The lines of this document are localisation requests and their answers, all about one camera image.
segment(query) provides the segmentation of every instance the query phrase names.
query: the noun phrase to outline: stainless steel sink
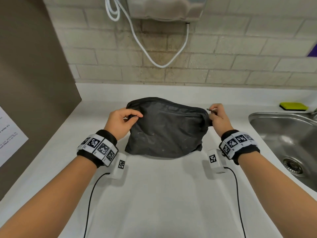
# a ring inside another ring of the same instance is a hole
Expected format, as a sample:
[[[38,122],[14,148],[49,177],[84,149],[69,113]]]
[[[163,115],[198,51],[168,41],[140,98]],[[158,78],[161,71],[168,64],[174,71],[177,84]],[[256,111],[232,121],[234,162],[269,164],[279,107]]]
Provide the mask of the stainless steel sink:
[[[317,191],[317,121],[309,117],[254,113],[249,122],[287,170]]]

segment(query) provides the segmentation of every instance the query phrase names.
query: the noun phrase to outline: white cable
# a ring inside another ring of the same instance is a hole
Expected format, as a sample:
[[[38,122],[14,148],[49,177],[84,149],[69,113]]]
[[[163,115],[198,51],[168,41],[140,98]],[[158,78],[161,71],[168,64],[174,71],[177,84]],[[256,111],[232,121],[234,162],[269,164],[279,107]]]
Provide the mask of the white cable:
[[[128,13],[126,12],[126,10],[124,9],[124,7],[121,5],[120,1],[119,0],[113,0],[117,10],[116,11],[113,11],[113,9],[111,8],[111,5],[110,5],[110,0],[105,0],[105,4],[106,4],[106,11],[107,11],[107,14],[109,16],[109,18],[112,20],[112,21],[118,21],[119,18],[120,18],[120,9],[119,7],[122,9],[123,13],[126,15],[126,18],[128,19],[129,23],[130,23],[130,26],[131,26],[131,30],[132,30],[132,34],[133,34],[133,37],[134,39],[136,40],[136,42],[138,43],[138,45],[140,46],[140,48],[143,50],[143,52],[145,53],[145,55],[147,56],[147,58],[151,61],[151,63],[153,63],[153,65],[155,65],[156,67],[158,68],[166,68],[167,66],[169,66],[174,60],[175,58],[184,50],[185,46],[186,46],[186,43],[188,41],[188,33],[189,33],[189,23],[186,24],[186,27],[187,27],[187,34],[186,34],[186,40],[184,42],[184,45],[182,46],[182,48],[176,53],[176,55],[165,65],[158,65],[157,63],[155,63],[151,57],[149,56],[149,54],[147,53],[147,51],[144,49],[144,47],[142,46],[142,44],[140,43],[140,41],[138,40],[137,36],[135,35],[135,32],[134,32],[134,28],[133,28],[133,25],[132,25],[132,21],[128,15]]]

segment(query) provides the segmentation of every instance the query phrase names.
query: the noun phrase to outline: black pouch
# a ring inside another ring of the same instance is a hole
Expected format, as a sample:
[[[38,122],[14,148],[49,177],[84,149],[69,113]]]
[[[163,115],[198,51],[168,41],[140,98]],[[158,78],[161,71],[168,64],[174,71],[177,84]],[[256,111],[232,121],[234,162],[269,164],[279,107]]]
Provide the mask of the black pouch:
[[[162,98],[134,100],[126,108],[143,114],[143,118],[139,118],[130,129],[131,135],[125,147],[125,151],[132,155],[179,158],[195,150],[201,151],[202,138],[212,126],[203,108]]]

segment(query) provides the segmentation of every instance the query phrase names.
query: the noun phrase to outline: faucet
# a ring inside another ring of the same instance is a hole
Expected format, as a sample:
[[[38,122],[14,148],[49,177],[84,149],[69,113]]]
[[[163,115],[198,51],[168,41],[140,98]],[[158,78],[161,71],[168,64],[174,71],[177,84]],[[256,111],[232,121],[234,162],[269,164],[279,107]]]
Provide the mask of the faucet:
[[[317,121],[317,108],[313,112],[311,112],[310,115],[313,120]]]

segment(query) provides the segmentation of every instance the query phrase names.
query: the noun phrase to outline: purple object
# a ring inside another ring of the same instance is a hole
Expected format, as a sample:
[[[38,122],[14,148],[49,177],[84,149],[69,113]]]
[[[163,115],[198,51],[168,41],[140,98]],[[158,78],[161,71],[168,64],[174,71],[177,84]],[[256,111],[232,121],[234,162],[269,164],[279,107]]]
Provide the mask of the purple object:
[[[316,44],[316,46],[311,50],[311,52],[308,54],[307,57],[317,57],[317,44]]]

